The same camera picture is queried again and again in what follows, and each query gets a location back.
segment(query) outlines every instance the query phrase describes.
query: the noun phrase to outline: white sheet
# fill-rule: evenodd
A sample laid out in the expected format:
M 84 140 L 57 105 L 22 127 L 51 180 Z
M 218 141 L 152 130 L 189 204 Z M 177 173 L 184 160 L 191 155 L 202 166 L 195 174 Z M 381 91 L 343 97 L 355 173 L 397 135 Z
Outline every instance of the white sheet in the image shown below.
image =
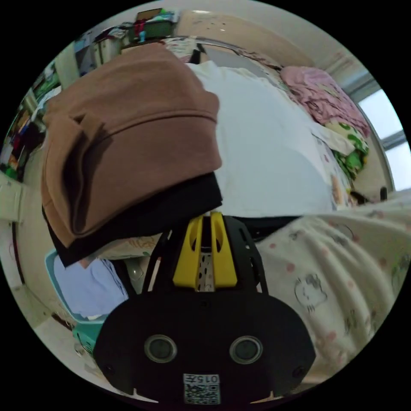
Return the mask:
M 218 211 L 237 217 L 331 211 L 329 176 L 299 108 L 248 70 L 212 61 L 188 66 L 220 99 Z

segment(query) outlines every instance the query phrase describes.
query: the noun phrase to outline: pink clothing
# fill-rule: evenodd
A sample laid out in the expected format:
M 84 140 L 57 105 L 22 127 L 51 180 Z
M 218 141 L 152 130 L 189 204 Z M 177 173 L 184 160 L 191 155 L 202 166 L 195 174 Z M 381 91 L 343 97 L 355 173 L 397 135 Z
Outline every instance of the pink clothing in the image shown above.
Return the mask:
M 285 67 L 281 78 L 298 102 L 318 123 L 346 123 L 368 137 L 371 130 L 359 109 L 325 71 L 313 67 Z

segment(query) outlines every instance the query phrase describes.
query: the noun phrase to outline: door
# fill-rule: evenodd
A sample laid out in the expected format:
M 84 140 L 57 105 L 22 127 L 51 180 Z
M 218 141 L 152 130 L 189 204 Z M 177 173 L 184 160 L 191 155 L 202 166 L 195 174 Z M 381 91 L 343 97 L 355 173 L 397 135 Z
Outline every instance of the door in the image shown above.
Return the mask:
M 0 172 L 0 219 L 19 221 L 23 185 Z

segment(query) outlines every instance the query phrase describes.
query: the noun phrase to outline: folded clothes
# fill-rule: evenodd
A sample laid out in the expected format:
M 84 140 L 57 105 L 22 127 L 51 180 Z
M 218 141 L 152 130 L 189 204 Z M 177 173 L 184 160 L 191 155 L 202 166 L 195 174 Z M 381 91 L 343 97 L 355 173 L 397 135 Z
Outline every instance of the folded clothes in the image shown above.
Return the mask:
M 331 120 L 371 133 L 364 116 L 343 89 L 325 71 L 314 67 L 285 67 L 280 73 L 298 102 L 320 124 Z
M 157 43 L 116 57 L 52 98 L 41 192 L 62 244 L 218 169 L 218 108 L 217 96 Z
M 107 260 L 94 260 L 86 269 L 79 263 L 65 268 L 56 256 L 54 276 L 70 311 L 84 318 L 110 314 L 128 299 L 113 264 Z
M 65 247 L 43 216 L 54 247 L 65 267 L 88 257 L 115 240 L 159 234 L 176 224 L 211 211 L 222 204 L 214 173 L 177 184 L 136 204 L 108 221 L 103 227 Z

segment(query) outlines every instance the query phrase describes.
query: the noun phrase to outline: qr code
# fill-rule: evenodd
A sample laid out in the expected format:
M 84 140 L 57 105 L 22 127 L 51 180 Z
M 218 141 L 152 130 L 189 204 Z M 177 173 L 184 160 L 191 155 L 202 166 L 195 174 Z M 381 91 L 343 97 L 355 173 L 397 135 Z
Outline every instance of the qr code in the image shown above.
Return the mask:
M 218 375 L 184 374 L 184 399 L 186 404 L 220 404 Z

